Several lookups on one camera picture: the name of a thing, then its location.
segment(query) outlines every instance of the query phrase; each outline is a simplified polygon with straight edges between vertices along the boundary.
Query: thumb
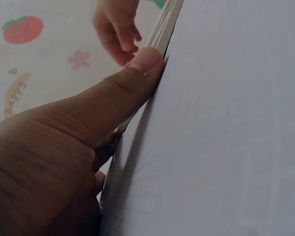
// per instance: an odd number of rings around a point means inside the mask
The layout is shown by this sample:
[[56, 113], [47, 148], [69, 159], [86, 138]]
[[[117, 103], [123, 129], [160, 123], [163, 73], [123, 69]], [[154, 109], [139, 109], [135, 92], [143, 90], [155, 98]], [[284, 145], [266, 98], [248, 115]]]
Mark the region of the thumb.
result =
[[57, 121], [50, 126], [96, 148], [147, 101], [163, 67], [156, 49], [143, 48], [121, 72], [76, 96], [45, 105], [40, 117], [44, 114], [49, 122]]

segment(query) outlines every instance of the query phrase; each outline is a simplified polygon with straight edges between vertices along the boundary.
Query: skin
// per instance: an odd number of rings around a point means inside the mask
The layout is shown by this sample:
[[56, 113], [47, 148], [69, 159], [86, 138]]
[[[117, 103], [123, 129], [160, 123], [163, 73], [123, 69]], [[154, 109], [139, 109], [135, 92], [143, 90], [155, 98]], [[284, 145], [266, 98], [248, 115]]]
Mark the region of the skin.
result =
[[99, 168], [115, 129], [153, 93], [164, 66], [143, 48], [121, 72], [0, 123], [0, 235], [96, 235]]
[[99, 0], [93, 25], [106, 51], [124, 66], [134, 57], [138, 47], [134, 41], [142, 37], [134, 18], [139, 0]]

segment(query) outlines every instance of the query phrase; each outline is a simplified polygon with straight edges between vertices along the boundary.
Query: red strawberry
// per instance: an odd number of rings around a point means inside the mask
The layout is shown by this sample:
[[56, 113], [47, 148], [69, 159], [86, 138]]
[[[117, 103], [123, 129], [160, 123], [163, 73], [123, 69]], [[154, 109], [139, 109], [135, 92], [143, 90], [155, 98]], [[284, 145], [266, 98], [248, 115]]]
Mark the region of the red strawberry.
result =
[[28, 43], [40, 35], [43, 27], [43, 22], [37, 17], [24, 16], [5, 23], [2, 27], [3, 37], [8, 43]]

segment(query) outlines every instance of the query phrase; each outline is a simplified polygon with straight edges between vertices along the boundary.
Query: flower print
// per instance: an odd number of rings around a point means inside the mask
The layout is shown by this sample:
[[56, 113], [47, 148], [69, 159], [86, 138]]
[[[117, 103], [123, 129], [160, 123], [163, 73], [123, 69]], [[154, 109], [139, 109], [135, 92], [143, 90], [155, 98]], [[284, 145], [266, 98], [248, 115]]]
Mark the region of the flower print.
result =
[[73, 54], [73, 57], [69, 57], [67, 62], [72, 65], [72, 70], [78, 70], [81, 66], [90, 67], [90, 64], [87, 62], [89, 59], [89, 53], [83, 53], [80, 50], [76, 50]]

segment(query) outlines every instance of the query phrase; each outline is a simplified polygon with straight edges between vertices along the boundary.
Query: white sheet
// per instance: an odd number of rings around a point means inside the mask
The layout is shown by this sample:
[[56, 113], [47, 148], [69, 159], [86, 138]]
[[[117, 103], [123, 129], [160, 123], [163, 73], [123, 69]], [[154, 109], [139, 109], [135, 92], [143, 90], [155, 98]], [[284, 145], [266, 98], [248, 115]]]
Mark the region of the white sheet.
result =
[[295, 0], [185, 0], [168, 58], [101, 235], [295, 236]]

